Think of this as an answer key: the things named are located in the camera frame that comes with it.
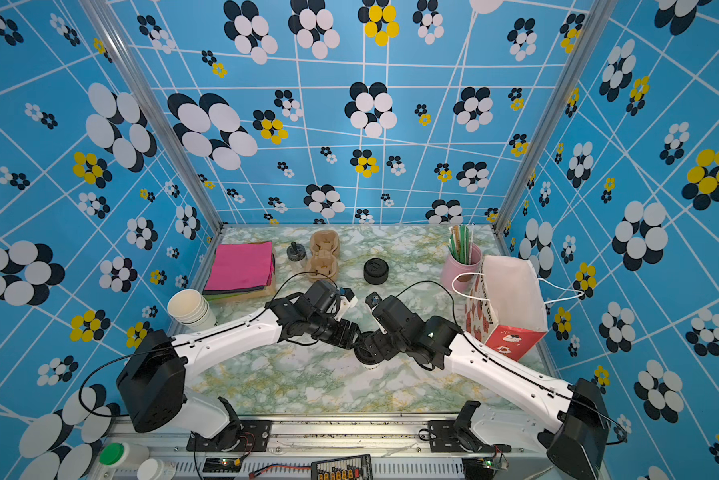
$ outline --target green marble pattern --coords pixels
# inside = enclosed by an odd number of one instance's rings
[[[291,240],[308,246],[311,234],[325,227],[335,230],[341,242],[339,286],[349,287],[360,303],[346,313],[362,331],[376,330],[377,323],[364,305],[365,296],[377,291],[382,297],[397,295],[418,280],[439,281],[448,255],[449,230],[434,225],[335,225],[335,226],[228,227],[224,244],[271,240],[275,247],[278,286],[292,273],[285,250]],[[485,254],[499,255],[489,225],[474,227],[475,242]],[[389,279],[371,286],[363,279],[363,264],[374,256],[389,264]],[[306,291],[310,283],[293,278],[281,296]],[[405,292],[402,299],[426,320],[431,315],[451,317],[450,298],[437,285],[424,283]],[[219,323],[253,312],[263,299],[211,303]],[[455,296],[455,312],[465,324],[465,299]],[[303,337],[301,342],[310,342]],[[547,373],[536,349],[521,362]],[[467,400],[487,402],[497,408],[517,408],[472,380],[442,371],[427,372],[408,356],[398,355],[370,369],[353,351],[318,343],[296,346],[280,343],[251,350],[207,370],[191,385],[197,392],[223,396],[240,415],[323,412],[458,412]]]

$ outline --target pink cup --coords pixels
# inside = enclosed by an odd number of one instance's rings
[[[458,274],[473,274],[479,272],[481,264],[482,250],[480,250],[476,244],[471,244],[471,265],[462,264],[453,258],[453,255],[448,251],[448,257],[445,260],[445,265],[442,267],[442,274],[439,277],[439,281],[446,289],[452,291],[453,279]],[[461,293],[467,293],[473,279],[474,275],[460,276],[455,281],[455,289]]]

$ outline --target blue patterned wallpaper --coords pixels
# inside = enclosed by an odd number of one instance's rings
[[[76,1],[0,2],[0,478],[97,445],[62,408],[167,328],[213,235],[105,48]],[[59,416],[52,452],[19,448]]]
[[[108,2],[231,224],[488,221],[591,4]]]
[[[614,479],[719,479],[719,0],[621,0],[560,115],[503,232],[583,292],[547,311],[558,373],[629,432]]]

